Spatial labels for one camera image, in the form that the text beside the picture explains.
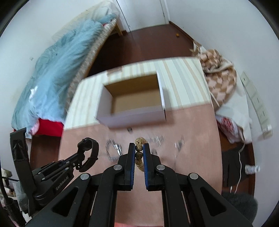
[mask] blue blanket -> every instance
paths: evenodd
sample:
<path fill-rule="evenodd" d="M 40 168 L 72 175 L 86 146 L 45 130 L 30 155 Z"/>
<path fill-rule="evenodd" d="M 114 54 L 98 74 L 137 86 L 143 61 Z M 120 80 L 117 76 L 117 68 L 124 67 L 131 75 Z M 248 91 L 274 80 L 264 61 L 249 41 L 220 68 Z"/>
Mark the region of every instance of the blue blanket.
<path fill-rule="evenodd" d="M 83 21 L 44 51 L 17 102 L 12 118 L 14 129 L 26 127 L 26 137 L 31 138 L 30 130 L 38 118 L 65 122 L 69 85 L 102 29 L 100 22 Z"/>

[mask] white cable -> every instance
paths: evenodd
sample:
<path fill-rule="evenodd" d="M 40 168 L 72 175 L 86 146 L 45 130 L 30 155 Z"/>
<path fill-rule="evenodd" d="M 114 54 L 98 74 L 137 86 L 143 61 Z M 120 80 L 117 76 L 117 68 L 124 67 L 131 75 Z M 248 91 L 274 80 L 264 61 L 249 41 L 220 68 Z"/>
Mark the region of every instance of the white cable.
<path fill-rule="evenodd" d="M 243 144 L 242 148 L 238 151 L 238 154 L 239 154 L 239 162 L 240 162 L 240 177 L 239 177 L 239 180 L 238 180 L 238 183 L 237 183 L 237 185 L 236 185 L 236 189 L 235 189 L 234 193 L 236 193 L 237 187 L 238 187 L 238 185 L 239 185 L 239 183 L 240 183 L 240 180 L 241 180 L 241 168 L 242 168 L 242 163 L 241 163 L 241 161 L 240 161 L 240 152 L 243 151 L 244 147 L 245 147 L 245 144 Z"/>

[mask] white door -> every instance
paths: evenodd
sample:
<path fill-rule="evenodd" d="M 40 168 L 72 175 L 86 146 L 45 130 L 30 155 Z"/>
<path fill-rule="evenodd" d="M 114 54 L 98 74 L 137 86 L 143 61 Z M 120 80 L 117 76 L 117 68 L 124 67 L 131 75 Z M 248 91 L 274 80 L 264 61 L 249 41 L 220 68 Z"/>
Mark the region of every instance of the white door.
<path fill-rule="evenodd" d="M 117 0 L 131 31 L 166 24 L 161 1 L 163 6 L 160 0 Z"/>

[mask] checkered fabric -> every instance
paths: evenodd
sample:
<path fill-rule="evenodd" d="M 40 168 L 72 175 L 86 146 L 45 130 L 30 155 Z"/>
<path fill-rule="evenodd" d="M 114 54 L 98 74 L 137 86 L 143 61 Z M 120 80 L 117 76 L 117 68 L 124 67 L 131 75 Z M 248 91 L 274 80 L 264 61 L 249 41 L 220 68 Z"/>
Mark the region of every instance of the checkered fabric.
<path fill-rule="evenodd" d="M 226 102 L 236 87 L 236 71 L 232 62 L 224 59 L 217 50 L 206 50 L 194 41 L 193 56 L 198 57 L 205 74 L 211 100 L 216 111 Z"/>

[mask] open box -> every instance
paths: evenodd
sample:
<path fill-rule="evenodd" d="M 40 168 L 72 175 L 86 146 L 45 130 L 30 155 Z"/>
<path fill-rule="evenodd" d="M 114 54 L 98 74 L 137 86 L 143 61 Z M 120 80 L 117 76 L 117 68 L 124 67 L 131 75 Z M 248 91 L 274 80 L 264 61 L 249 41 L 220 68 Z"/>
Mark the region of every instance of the open box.
<path fill-rule="evenodd" d="M 108 128 L 166 121 L 158 73 L 104 85 L 96 118 Z"/>

